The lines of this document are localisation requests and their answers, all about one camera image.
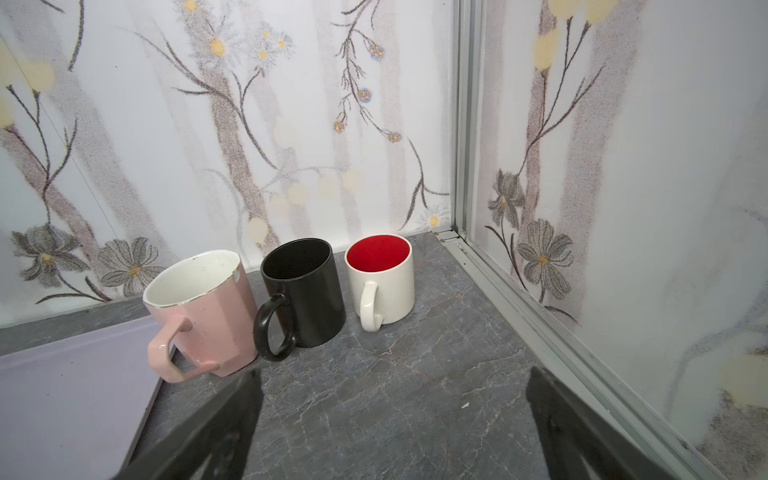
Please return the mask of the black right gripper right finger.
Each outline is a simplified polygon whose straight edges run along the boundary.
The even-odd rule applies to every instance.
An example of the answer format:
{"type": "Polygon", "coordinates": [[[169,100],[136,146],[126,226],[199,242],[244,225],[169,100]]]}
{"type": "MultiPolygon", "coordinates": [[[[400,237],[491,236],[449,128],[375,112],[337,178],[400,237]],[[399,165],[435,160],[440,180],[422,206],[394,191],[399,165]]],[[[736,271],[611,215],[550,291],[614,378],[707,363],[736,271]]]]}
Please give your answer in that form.
{"type": "Polygon", "coordinates": [[[526,387],[552,479],[670,479],[578,395],[545,368],[526,387]]]}

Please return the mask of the black ceramic mug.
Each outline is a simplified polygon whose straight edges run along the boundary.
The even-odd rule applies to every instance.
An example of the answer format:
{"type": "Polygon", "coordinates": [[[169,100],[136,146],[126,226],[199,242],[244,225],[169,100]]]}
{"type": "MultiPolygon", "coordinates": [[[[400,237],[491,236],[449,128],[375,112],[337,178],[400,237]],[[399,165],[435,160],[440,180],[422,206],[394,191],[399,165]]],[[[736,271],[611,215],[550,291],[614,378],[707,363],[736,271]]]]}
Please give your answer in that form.
{"type": "Polygon", "coordinates": [[[258,309],[253,339],[258,356],[286,359],[295,348],[312,348],[342,329],[346,310],[331,245],[301,238],[271,251],[260,272],[268,300],[258,309]]]}

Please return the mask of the pink ceramic mug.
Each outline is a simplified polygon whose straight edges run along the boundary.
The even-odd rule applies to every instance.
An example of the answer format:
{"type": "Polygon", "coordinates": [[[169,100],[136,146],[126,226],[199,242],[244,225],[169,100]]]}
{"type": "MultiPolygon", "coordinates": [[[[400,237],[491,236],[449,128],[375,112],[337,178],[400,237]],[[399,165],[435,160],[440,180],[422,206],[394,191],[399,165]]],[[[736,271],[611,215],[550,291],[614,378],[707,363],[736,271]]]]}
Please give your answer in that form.
{"type": "Polygon", "coordinates": [[[226,377],[257,358],[257,306],[238,253],[220,249],[181,260],[150,282],[142,300],[162,325],[148,361],[164,381],[226,377]]]}

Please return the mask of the white ceramic mug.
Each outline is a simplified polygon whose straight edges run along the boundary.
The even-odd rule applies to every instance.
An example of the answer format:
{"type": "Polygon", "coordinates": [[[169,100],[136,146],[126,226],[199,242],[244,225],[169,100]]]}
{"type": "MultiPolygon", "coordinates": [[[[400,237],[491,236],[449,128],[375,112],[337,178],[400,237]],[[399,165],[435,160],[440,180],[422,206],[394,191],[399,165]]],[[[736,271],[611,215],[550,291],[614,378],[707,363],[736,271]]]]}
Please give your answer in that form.
{"type": "Polygon", "coordinates": [[[415,305],[413,247],[404,237],[358,240],[344,255],[353,306],[362,328],[377,332],[404,319],[415,305]]]}

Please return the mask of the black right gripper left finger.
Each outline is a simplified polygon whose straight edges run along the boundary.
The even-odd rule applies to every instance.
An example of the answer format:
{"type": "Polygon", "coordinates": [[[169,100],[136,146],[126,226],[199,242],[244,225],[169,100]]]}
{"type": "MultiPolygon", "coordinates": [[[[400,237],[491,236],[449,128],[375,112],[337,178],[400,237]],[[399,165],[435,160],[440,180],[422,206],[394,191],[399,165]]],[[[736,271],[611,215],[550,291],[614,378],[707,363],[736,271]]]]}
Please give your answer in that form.
{"type": "Polygon", "coordinates": [[[117,479],[240,479],[264,402],[252,369],[219,392],[117,479]]]}

